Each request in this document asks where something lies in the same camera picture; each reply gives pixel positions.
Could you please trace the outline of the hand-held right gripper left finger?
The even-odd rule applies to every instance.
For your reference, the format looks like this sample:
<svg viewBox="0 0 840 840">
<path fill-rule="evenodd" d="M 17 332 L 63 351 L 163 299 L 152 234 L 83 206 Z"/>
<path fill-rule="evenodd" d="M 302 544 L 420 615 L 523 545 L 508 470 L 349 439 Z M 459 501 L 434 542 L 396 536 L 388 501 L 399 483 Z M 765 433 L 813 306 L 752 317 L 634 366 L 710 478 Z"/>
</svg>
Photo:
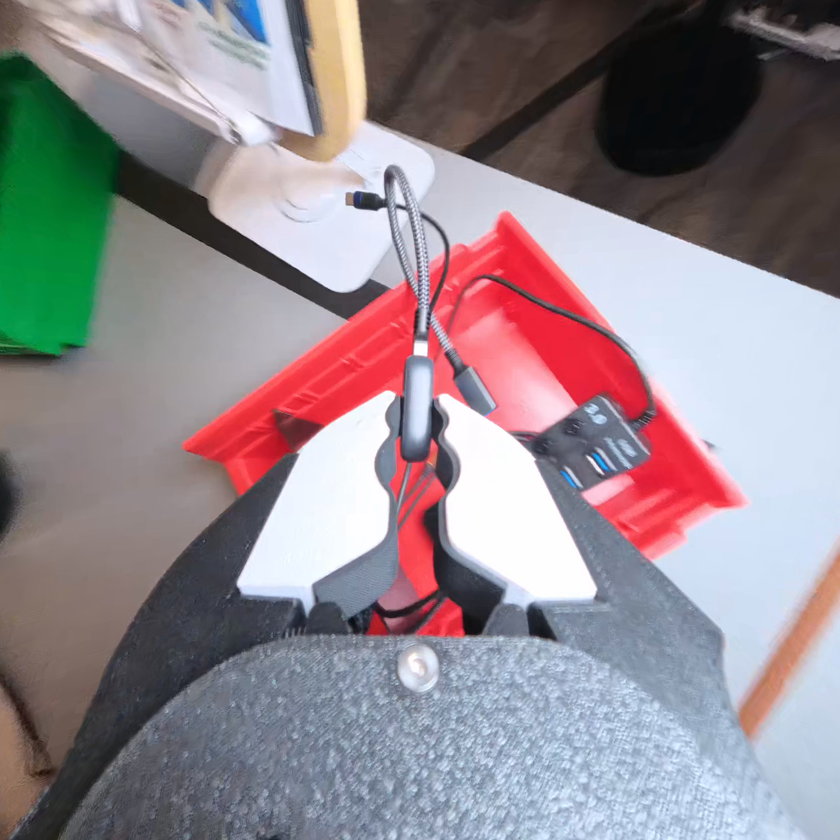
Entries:
<svg viewBox="0 0 840 840">
<path fill-rule="evenodd" d="M 239 574 L 241 596 L 357 614 L 391 588 L 399 425 L 400 398 L 383 392 L 301 447 Z"/>
</svg>

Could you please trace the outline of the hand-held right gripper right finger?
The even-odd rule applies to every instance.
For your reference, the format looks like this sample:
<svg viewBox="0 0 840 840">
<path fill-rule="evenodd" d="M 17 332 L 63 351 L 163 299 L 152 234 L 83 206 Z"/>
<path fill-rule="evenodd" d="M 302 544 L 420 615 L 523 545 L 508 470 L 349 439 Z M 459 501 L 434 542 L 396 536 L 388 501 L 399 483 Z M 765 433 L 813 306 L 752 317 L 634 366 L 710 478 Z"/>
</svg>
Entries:
<svg viewBox="0 0 840 840">
<path fill-rule="evenodd" d="M 595 579 L 536 458 L 451 395 L 436 399 L 436 445 L 436 582 L 464 616 L 593 606 Z"/>
</svg>

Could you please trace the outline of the red plastic bin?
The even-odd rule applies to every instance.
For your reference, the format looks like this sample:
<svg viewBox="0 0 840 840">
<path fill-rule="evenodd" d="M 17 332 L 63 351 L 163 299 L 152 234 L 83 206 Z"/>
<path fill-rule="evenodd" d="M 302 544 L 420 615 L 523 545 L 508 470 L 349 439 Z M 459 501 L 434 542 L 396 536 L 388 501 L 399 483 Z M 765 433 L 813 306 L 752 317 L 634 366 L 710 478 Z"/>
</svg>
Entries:
<svg viewBox="0 0 840 840">
<path fill-rule="evenodd" d="M 630 417 L 644 410 L 634 363 L 613 342 L 493 281 L 475 281 L 489 274 L 604 329 L 611 325 L 510 213 L 474 244 L 457 245 L 435 312 L 497 403 L 492 422 L 541 433 L 598 395 Z M 184 450 L 224 467 L 241 495 L 289 454 L 273 410 L 326 426 L 380 392 L 401 393 L 412 300 L 405 283 L 387 291 L 189 437 Z M 749 503 L 665 390 L 654 386 L 654 395 L 657 413 L 642 431 L 651 459 L 584 492 L 648 560 L 678 547 L 716 511 Z"/>
</svg>

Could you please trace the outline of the green plastic bin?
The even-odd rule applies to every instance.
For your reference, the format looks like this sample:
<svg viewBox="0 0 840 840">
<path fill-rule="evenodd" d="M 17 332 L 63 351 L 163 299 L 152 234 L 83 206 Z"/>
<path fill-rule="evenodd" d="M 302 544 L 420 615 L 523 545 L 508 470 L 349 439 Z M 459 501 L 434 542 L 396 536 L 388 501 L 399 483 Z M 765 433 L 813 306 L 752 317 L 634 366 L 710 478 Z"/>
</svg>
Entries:
<svg viewBox="0 0 840 840">
<path fill-rule="evenodd" d="M 2 355 L 87 343 L 119 157 L 34 62 L 2 54 Z"/>
</svg>

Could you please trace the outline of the black bin divider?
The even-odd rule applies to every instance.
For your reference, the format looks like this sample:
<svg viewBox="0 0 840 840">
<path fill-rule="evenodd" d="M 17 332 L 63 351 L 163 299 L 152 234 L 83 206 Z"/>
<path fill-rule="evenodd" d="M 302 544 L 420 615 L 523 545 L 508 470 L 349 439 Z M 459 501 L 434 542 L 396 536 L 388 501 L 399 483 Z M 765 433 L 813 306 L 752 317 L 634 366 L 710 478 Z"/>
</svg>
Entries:
<svg viewBox="0 0 840 840">
<path fill-rule="evenodd" d="M 323 429 L 320 423 L 278 409 L 273 410 L 272 418 L 274 427 L 289 453 L 297 453 Z"/>
</svg>

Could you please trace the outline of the black floor lamp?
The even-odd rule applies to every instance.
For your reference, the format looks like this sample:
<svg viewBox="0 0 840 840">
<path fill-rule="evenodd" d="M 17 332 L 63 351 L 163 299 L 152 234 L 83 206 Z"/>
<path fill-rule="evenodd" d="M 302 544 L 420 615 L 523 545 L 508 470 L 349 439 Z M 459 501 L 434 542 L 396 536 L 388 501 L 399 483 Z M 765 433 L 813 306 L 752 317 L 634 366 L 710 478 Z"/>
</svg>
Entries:
<svg viewBox="0 0 840 840">
<path fill-rule="evenodd" d="M 748 35 L 726 25 L 671 25 L 642 37 L 610 65 L 595 139 L 623 172 L 694 171 L 739 130 L 762 83 L 762 62 Z"/>
</svg>

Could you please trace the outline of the instruction sheet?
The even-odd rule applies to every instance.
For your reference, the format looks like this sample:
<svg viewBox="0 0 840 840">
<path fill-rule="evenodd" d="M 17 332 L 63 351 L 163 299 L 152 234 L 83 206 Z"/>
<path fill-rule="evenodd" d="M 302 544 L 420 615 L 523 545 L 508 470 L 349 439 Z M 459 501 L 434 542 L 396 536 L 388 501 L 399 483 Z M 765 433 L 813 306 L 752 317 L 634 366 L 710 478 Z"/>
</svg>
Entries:
<svg viewBox="0 0 840 840">
<path fill-rule="evenodd" d="M 69 59 L 236 144 L 322 132 L 303 2 L 20 2 Z"/>
</svg>

